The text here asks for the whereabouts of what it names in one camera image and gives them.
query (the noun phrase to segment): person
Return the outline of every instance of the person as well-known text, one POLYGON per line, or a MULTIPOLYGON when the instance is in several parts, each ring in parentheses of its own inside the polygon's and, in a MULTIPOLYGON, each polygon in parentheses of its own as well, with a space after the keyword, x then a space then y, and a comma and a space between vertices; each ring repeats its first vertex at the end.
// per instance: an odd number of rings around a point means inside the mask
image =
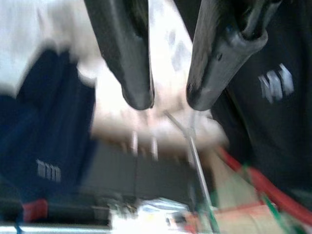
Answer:
MULTIPOLYGON (((200 0, 175 3, 193 39, 200 0)), ((212 114, 230 142, 228 163, 249 165, 258 189, 312 225, 312 1, 284 0, 267 32, 212 114)))

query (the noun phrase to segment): red object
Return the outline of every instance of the red object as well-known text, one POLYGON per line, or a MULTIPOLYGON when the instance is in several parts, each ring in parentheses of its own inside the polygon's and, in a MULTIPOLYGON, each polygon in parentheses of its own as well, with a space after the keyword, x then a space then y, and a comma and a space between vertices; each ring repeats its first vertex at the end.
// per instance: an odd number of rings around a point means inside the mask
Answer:
MULTIPOLYGON (((241 168, 241 164, 224 149, 221 148, 220 151, 224 156, 224 161, 229 165, 229 167, 235 171, 241 168)), ((280 191, 257 169, 249 167, 247 170, 251 176, 254 187, 258 191, 264 192, 280 209, 286 211, 303 223, 312 225, 311 211, 280 191)))
POLYGON ((48 217, 48 202, 45 199, 25 203, 22 206, 24 222, 31 222, 48 217))

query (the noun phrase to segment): white logo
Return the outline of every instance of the white logo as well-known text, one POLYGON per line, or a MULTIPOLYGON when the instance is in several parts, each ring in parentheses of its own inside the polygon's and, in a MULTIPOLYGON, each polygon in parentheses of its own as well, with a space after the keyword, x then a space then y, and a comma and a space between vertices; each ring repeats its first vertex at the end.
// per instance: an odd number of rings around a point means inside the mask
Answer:
POLYGON ((36 162, 38 165, 38 176, 51 181, 61 182, 61 170, 59 167, 47 164, 39 159, 37 159, 36 162))
POLYGON ((286 96, 294 92, 293 76, 283 65, 279 65, 281 70, 278 71, 279 76, 275 71, 269 71, 267 78, 264 75, 259 76, 261 83, 262 97, 266 98, 270 103, 274 102, 274 98, 279 101, 283 98, 283 91, 286 96))

